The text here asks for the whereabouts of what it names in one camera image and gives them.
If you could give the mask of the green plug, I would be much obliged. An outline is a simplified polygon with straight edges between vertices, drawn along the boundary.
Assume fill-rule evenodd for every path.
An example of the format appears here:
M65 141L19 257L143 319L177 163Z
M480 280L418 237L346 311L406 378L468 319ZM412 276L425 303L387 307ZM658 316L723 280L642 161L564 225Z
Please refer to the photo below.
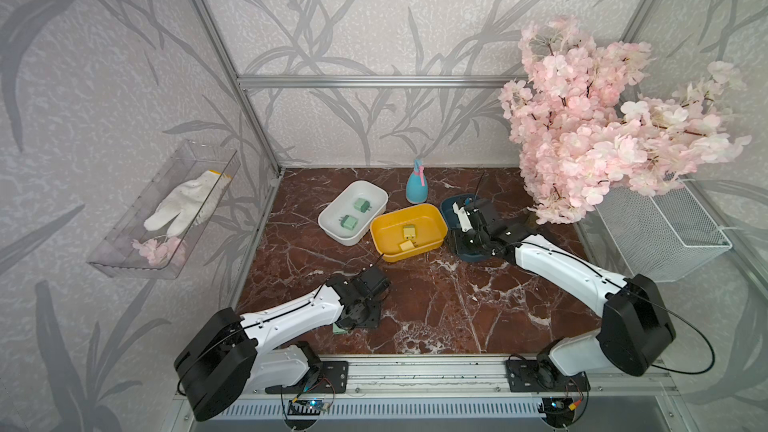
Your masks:
M344 328L338 326L337 324L333 324L332 325L332 330L333 330L333 333L335 335L342 335L342 334L347 334L348 333L347 329L344 329Z
M353 207L355 210L361 213L366 213L368 210L371 209L371 203L367 199L358 198L353 203Z
M340 219L340 226L344 230L348 230L348 231L354 231L358 223L359 223L359 220L355 216L349 215L349 214L342 216Z

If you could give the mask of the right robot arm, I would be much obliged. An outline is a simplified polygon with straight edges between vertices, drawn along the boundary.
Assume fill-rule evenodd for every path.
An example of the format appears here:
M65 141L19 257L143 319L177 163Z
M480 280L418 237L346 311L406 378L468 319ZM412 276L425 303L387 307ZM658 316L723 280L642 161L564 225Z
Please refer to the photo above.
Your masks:
M503 219L488 199L464 194L446 202L457 251L502 258L556 285L600 318L600 327L558 339L537 355L542 380L613 366L643 375L676 338L657 285L626 278L556 246L523 220Z

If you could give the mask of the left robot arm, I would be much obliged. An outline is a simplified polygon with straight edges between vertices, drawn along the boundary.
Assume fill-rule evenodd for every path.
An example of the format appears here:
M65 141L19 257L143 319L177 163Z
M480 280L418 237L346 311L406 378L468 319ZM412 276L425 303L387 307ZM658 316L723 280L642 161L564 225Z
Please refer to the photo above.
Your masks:
M391 285L372 265L354 276L336 274L317 289L270 309L240 315L216 312L178 355L177 391L195 419L210 420L250 390L294 395L343 392L345 362L324 362L302 335L325 326L343 332L375 329Z

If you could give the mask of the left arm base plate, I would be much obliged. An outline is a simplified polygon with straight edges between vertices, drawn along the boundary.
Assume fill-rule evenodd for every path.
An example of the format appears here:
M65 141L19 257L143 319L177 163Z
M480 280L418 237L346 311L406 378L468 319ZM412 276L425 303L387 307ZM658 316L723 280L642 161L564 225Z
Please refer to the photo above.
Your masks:
M323 361L311 366L309 371L295 385L267 387L267 394L299 395L300 393L341 394L347 389L349 378L348 361Z

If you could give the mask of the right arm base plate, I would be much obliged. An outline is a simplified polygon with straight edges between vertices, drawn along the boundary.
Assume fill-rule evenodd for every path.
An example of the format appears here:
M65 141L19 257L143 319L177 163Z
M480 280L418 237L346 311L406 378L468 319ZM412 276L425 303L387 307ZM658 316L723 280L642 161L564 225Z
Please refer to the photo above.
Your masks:
M585 373L566 376L547 361L512 354L505 362L505 370L511 392L586 394L591 391Z

